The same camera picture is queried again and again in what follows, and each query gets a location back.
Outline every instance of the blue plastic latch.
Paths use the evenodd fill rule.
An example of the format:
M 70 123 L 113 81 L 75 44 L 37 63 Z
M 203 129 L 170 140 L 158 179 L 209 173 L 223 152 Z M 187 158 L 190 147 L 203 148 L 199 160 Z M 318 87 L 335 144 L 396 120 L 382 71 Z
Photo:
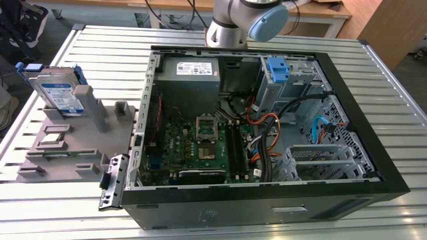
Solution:
M 26 72 L 41 72 L 43 69 L 43 64 L 31 63 L 25 68 Z
M 286 63 L 283 57 L 269 57 L 269 67 L 273 74 L 273 82 L 282 84 L 285 83 L 291 75 L 290 65 Z

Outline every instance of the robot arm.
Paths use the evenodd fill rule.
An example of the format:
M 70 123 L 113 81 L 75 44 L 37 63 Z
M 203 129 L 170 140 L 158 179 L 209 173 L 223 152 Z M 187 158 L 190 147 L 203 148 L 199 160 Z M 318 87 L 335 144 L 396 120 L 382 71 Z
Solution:
M 211 48 L 246 48 L 247 35 L 267 42 L 289 20 L 282 0 L 215 0 L 214 20 L 206 34 Z

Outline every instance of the label sticker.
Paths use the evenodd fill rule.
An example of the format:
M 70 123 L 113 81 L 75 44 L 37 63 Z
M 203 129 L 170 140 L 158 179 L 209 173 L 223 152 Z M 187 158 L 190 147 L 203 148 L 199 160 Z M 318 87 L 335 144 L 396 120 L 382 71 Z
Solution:
M 255 104 L 251 105 L 251 109 L 254 109 L 255 112 L 261 110 L 259 106 L 257 106 Z
M 179 62 L 177 75 L 213 75 L 213 63 L 210 62 Z
M 65 113 L 83 113 L 83 105 L 73 94 L 73 86 L 67 83 L 45 83 L 42 84 L 45 92 L 55 106 Z
M 138 4 L 138 3 L 129 3 L 127 4 L 130 7 L 147 7 L 147 5 L 146 4 Z
M 309 211 L 303 206 L 293 206 L 293 207 L 274 207 L 274 213 L 283 213 L 283 212 L 306 212 Z
M 257 176 L 257 177 L 262 177 L 262 173 L 263 173 L 263 171 L 262 170 L 259 170 L 259 169 L 254 169 L 254 176 Z

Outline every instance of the aluminum slatted table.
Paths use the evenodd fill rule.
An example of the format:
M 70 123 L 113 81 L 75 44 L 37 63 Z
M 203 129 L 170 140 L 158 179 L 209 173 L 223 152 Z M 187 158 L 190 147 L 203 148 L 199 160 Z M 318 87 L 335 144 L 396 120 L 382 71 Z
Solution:
M 138 108 L 151 45 L 203 44 L 202 31 L 86 26 L 71 31 L 53 65 L 78 63 L 105 105 L 126 100 Z M 427 118 L 371 47 L 357 40 L 295 36 L 250 40 L 249 47 L 330 54 L 412 193 L 333 222 L 143 231 L 125 210 L 98 211 L 98 182 L 15 183 L 46 118 L 34 93 L 0 145 L 0 239 L 426 238 Z

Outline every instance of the wire bundle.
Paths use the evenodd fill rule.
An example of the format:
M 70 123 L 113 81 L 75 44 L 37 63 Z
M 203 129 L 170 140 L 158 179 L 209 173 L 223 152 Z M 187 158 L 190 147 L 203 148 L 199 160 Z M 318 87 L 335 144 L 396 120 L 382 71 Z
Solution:
M 186 28 L 187 26 L 190 26 L 190 30 L 193 30 L 193 23 L 194 23 L 194 20 L 195 20 L 195 13 L 197 15 L 199 16 L 201 20 L 202 20 L 202 23 L 205 25 L 206 28 L 209 28 L 209 25 L 206 23 L 206 21 L 203 20 L 201 14 L 199 14 L 199 11 L 197 9 L 197 0 L 193 0 L 193 2 L 190 0 L 187 0 L 190 6 L 193 7 L 193 16 L 191 16 L 191 20 L 190 20 L 190 24 L 183 26 L 182 28 L 175 28 L 173 26 L 169 25 L 169 23 L 162 19 L 162 17 L 157 14 L 151 4 L 149 3 L 149 0 L 145 0 L 146 1 L 146 4 L 147 4 L 147 7 L 153 13 L 153 15 L 155 16 L 155 18 L 158 19 L 159 23 L 169 29 L 174 29 L 174 30 L 183 30 L 183 28 Z

